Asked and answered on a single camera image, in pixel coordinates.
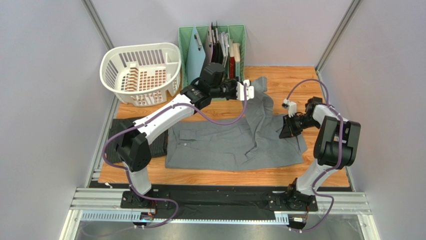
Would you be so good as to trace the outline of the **grey long sleeve shirt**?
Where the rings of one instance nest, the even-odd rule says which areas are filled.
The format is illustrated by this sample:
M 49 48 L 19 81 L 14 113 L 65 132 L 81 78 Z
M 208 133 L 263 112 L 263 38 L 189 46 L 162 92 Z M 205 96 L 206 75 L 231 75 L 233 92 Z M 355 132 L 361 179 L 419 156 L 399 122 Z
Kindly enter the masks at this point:
M 274 115 L 274 101 L 266 93 L 267 78 L 252 81 L 254 98 L 245 116 L 231 125 L 209 121 L 181 121 L 168 131 L 165 167 L 245 171 L 285 167 L 303 162 L 308 149 L 302 135 L 280 138 L 282 115 Z

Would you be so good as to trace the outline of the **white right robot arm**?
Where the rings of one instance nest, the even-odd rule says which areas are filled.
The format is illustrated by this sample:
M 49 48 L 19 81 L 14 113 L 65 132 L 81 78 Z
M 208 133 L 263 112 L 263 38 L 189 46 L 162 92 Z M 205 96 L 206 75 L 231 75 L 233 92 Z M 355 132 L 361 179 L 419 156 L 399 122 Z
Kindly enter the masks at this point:
M 310 98 L 305 104 L 304 113 L 297 113 L 297 104 L 289 99 L 285 99 L 282 106 L 288 114 L 283 117 L 279 138 L 297 137 L 311 127 L 319 130 L 313 148 L 314 161 L 302 176 L 288 186 L 291 195 L 314 195 L 330 175 L 354 163 L 361 125 L 342 117 L 320 97 Z

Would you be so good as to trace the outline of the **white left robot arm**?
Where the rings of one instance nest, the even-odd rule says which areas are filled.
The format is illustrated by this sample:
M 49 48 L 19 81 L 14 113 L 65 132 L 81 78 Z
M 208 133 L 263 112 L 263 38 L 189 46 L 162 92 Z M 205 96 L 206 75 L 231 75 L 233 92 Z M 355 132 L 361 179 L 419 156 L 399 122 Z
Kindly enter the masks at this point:
M 224 79 L 225 68 L 219 63 L 208 64 L 189 85 L 168 104 L 147 117 L 124 125 L 113 140 L 114 149 L 124 164 L 130 188 L 138 195 L 151 190 L 148 164 L 152 159 L 150 145 L 163 132 L 179 121 L 209 106 L 212 99 L 238 100 L 247 107 L 254 96 L 250 80 L 239 77 Z

